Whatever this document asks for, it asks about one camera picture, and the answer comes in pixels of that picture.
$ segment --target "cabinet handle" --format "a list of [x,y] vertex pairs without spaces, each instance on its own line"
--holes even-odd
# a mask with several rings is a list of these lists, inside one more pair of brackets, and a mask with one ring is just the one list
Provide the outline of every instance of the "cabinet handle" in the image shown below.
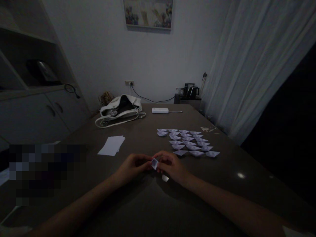
[[53,116],[56,116],[55,111],[53,110],[53,108],[50,105],[47,105],[47,108],[49,108],[49,110],[52,112]]
[[63,113],[64,109],[62,108],[62,106],[59,103],[57,103],[57,102],[55,102],[55,104],[59,107],[60,112]]

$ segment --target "curtain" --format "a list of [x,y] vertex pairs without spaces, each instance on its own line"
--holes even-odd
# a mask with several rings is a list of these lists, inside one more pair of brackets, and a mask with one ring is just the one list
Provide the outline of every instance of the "curtain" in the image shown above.
[[315,41],[315,0],[233,0],[205,82],[206,116],[241,145]]

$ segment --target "electrical outlet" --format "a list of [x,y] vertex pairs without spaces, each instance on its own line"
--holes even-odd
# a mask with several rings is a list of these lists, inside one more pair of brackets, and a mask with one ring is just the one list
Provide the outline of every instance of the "electrical outlet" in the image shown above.
[[125,85],[127,85],[127,86],[130,86],[131,83],[133,83],[133,86],[135,85],[135,82],[134,82],[134,81],[125,81]]

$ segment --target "pixelated area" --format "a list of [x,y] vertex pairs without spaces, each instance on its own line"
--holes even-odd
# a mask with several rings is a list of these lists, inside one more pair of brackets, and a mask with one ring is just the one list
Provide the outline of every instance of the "pixelated area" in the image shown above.
[[10,145],[10,191],[16,206],[35,206],[54,196],[62,181],[86,162],[86,145]]

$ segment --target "painting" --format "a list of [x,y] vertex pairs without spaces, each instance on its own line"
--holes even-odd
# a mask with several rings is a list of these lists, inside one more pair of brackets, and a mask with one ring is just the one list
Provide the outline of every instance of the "painting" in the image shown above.
[[127,26],[171,30],[173,0],[124,0]]

